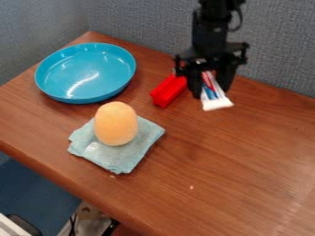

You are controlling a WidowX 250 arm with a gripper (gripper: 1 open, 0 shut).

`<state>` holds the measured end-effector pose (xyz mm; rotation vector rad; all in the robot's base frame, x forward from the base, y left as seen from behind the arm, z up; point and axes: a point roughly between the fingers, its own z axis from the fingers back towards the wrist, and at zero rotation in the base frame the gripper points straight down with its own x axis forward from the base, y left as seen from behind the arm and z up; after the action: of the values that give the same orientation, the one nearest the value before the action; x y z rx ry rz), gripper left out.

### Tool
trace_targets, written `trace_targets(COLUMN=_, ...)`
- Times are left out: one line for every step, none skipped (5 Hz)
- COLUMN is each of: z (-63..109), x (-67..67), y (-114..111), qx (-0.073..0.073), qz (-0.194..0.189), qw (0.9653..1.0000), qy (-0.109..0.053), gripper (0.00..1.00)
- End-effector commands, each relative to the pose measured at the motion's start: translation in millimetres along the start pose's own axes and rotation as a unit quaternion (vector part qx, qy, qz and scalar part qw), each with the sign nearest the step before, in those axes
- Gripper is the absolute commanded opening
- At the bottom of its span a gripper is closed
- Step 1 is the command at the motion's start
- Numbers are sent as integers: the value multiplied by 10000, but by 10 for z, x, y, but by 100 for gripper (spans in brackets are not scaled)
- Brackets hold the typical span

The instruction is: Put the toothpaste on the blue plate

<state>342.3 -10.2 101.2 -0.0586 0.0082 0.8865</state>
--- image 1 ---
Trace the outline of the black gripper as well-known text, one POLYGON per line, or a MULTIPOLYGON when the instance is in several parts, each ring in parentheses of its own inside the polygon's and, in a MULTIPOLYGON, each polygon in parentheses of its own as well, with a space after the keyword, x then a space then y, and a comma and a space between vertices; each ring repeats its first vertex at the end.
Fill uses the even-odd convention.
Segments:
POLYGON ((244 22, 240 8, 197 8, 192 14, 190 47, 178 53, 174 73, 185 76, 194 99, 201 93, 201 74, 216 72, 216 82, 228 91, 238 65, 246 63, 246 42, 228 42, 228 33, 240 29, 244 22))

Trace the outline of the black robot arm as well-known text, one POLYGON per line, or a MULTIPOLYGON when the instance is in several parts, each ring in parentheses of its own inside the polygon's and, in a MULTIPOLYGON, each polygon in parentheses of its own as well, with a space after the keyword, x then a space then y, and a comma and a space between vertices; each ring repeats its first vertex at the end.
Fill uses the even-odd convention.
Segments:
POLYGON ((228 42, 228 33, 242 25, 240 5, 245 0, 197 0, 192 14, 190 47, 174 55, 174 74, 185 76, 196 99, 201 92, 201 73, 213 71, 224 92, 232 84, 237 66, 246 64, 246 42, 228 42))

